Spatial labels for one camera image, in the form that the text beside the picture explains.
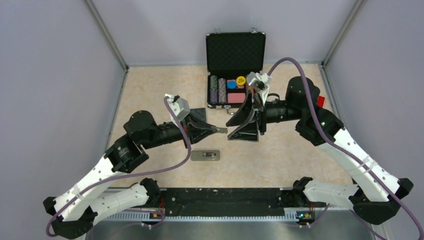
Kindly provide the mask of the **grey remote battery cover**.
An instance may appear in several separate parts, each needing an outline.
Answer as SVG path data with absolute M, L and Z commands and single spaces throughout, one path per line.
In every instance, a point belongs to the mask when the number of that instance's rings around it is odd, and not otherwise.
M 215 127 L 214 128 L 214 132 L 215 133 L 219 133 L 219 134 L 227 134 L 228 133 L 228 129 L 224 128 L 224 127 Z

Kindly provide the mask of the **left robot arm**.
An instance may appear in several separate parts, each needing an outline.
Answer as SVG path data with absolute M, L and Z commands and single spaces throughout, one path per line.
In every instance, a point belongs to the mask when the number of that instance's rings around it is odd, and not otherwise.
M 189 114 L 181 122 L 157 124 L 146 110 L 135 112 L 124 124 L 125 135 L 108 148 L 98 163 L 70 190 L 43 201 L 51 215 L 46 232 L 50 237 L 69 240 L 88 233 L 92 227 L 123 210 L 135 206 L 154 207 L 160 202 L 160 188 L 149 173 L 130 188 L 103 196 L 116 180 L 129 176 L 148 160 L 147 149 L 177 141 L 186 148 L 216 134 L 220 128 Z

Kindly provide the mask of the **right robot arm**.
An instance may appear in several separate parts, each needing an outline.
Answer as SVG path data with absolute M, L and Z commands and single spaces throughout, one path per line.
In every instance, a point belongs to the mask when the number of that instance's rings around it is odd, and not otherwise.
M 293 200 L 299 206 L 321 202 L 353 211 L 363 221 L 380 225 L 394 217 L 413 183 L 385 171 L 352 138 L 331 111 L 317 104 L 320 89 L 300 76 L 289 80 L 285 98 L 267 101 L 265 84 L 253 80 L 257 91 L 248 92 L 241 107 L 226 122 L 234 130 L 230 141 L 257 142 L 267 125 L 296 121 L 295 130 L 314 147 L 329 155 L 352 178 L 352 184 L 323 182 L 304 176 L 293 183 Z

